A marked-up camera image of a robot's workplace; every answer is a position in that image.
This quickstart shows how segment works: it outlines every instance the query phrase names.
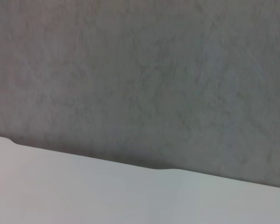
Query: gray textured wall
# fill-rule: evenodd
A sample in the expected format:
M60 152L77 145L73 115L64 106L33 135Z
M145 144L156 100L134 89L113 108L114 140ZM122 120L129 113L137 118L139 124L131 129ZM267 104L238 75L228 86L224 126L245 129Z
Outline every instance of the gray textured wall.
M280 186L280 0L0 0L0 136Z

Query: white table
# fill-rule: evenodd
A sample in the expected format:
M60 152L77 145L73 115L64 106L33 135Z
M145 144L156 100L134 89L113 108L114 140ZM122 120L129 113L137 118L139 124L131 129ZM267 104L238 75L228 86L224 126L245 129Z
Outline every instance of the white table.
M0 224L280 224L280 189L0 138Z

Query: white surface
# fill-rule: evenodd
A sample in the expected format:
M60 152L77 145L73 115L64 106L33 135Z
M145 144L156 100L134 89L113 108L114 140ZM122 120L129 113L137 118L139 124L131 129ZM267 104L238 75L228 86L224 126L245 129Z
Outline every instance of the white surface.
M280 224L280 189L0 138L0 224Z

